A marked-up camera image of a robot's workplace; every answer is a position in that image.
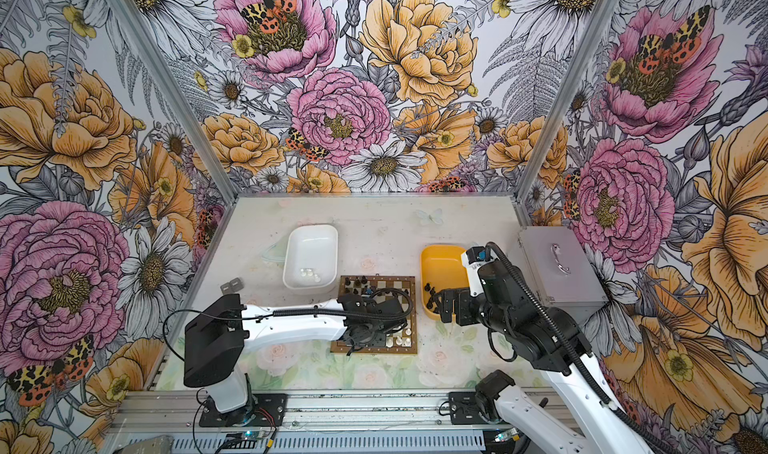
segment metal box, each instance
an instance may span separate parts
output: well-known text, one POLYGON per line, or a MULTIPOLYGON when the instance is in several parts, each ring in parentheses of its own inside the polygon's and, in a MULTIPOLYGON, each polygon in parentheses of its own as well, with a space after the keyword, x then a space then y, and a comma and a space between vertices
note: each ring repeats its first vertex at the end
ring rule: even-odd
POLYGON ((528 227, 520 245, 542 304, 558 307, 583 325, 608 302, 576 236, 567 227, 528 227))

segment chessboard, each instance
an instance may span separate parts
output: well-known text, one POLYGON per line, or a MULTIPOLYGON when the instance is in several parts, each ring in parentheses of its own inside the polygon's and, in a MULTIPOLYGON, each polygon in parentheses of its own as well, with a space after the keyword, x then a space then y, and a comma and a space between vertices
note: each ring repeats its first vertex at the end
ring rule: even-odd
MULTIPOLYGON (((382 346, 365 347, 357 354, 416 354, 418 353, 418 342, 416 342, 416 277, 413 276, 342 276, 339 282, 339 295, 360 294, 370 295, 376 289, 382 287, 392 287, 400 289, 408 294, 413 309, 408 318, 408 324, 402 330, 394 334, 388 334, 382 346)), ((384 302, 387 299, 396 297, 391 294, 378 295, 376 302, 384 302)), ((400 297, 402 309, 408 309, 406 301, 400 297)), ((337 340, 331 343, 332 353, 346 354, 350 351, 344 341, 337 340)))

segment orange tray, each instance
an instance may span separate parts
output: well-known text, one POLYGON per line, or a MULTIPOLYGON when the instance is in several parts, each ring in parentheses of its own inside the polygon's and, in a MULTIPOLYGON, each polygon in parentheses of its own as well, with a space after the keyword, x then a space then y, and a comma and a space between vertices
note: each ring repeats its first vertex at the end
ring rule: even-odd
POLYGON ((422 251, 422 306, 430 319, 440 320, 440 315, 427 309, 429 292, 424 290, 424 286, 429 284, 435 292, 469 287, 467 270, 462 266, 464 252, 464 247, 444 245, 429 246, 422 251))

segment silver handle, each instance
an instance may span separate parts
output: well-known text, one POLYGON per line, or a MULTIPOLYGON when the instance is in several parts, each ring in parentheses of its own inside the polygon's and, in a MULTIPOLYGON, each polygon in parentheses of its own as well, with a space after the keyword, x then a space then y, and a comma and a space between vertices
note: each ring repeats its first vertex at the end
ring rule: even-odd
POLYGON ((560 246, 557 244, 552 244, 552 255, 554 256, 554 262, 558 265, 558 269, 568 276, 571 273, 571 269, 568 267, 563 266, 563 264, 560 262, 560 259, 558 258, 558 254, 560 254, 560 246))

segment table surface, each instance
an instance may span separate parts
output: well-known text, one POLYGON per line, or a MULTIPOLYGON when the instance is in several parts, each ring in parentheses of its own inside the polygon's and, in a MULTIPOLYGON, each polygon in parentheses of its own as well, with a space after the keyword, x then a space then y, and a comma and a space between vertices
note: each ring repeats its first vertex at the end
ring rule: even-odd
MULTIPOLYGON (((318 223, 339 231, 340 275, 415 276, 421 285, 425 247, 468 248, 493 240, 530 279, 517 242, 520 225, 507 197, 245 197, 235 206, 191 308, 205 309, 220 295, 220 285, 235 277, 243 281, 244 303, 282 306, 335 297, 336 289, 322 299, 291 293, 283 286, 283 264, 267 260, 293 229, 318 223)), ((442 324, 429 319, 420 303, 417 309, 417 355, 332 354, 329 342, 314 340, 244 353, 240 366, 259 390, 466 388, 496 369, 521 386, 545 385, 527 361, 505 363, 492 353, 482 325, 442 324)), ((177 339, 176 345, 183 349, 183 342, 177 339)), ((502 355, 512 354, 500 335, 494 343, 502 355)), ((186 389, 182 372, 182 363, 171 356, 155 389, 186 389)))

